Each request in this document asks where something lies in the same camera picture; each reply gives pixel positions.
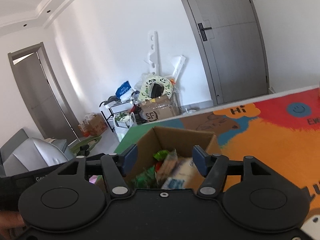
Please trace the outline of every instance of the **finger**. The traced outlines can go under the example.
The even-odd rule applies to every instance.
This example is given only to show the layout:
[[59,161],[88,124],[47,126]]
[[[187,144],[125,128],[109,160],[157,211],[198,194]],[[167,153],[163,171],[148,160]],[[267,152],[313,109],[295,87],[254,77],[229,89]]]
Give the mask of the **finger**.
[[24,222],[18,212],[13,211],[0,211],[0,228],[10,229],[23,227]]
[[6,240],[10,240],[10,239],[11,239],[9,229],[0,229],[0,234],[1,234]]

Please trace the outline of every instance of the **green snack bag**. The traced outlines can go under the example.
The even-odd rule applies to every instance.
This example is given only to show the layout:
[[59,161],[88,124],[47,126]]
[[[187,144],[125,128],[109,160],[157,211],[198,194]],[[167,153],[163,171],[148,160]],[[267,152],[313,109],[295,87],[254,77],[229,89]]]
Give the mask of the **green snack bag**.
[[168,154],[169,154],[168,150],[161,150],[161,151],[158,151],[155,155],[153,155],[153,157],[158,162],[162,162],[162,161],[164,161],[164,159],[167,157]]
[[145,170],[132,180],[134,188],[157,188],[155,167]]

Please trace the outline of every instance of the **plastic bag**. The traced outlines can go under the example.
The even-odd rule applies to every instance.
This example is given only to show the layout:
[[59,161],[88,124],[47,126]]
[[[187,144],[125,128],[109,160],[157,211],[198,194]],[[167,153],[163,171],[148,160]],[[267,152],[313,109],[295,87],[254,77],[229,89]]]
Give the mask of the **plastic bag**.
[[155,175],[155,167],[145,170],[132,180],[134,188],[158,188]]
[[119,127],[116,124],[116,115],[113,116],[113,124],[115,126],[115,132],[117,134],[118,140],[119,142],[122,141],[122,139],[124,138],[124,136],[127,134],[127,132],[129,131],[129,128],[137,126],[137,121],[136,121],[136,117],[134,116],[134,113],[130,114],[130,124],[129,124],[129,128],[124,128],[124,127]]
[[116,91],[116,97],[125,102],[131,99],[131,95],[134,90],[131,88],[129,81],[124,82]]
[[158,161],[158,162],[163,162],[164,159],[167,157],[167,155],[170,152],[168,150],[160,150],[158,151],[153,157]]

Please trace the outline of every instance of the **colorful play mat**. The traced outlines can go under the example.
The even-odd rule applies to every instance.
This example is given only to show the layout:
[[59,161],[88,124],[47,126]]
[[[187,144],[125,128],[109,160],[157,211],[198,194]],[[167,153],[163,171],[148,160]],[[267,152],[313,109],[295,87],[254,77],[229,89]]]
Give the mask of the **colorful play mat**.
[[[131,128],[116,153],[153,126],[214,131],[231,160],[253,155],[304,190],[309,217],[320,215],[320,98],[318,89],[205,114]],[[226,189],[240,181],[230,176]]]

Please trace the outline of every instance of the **blue package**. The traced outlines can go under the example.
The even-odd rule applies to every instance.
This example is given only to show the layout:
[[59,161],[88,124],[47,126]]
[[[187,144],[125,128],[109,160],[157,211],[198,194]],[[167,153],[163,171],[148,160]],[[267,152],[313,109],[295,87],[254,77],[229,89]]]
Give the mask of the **blue package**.
[[129,81],[124,82],[116,92],[116,97],[120,99],[120,96],[124,95],[126,92],[130,90],[131,86],[129,84]]

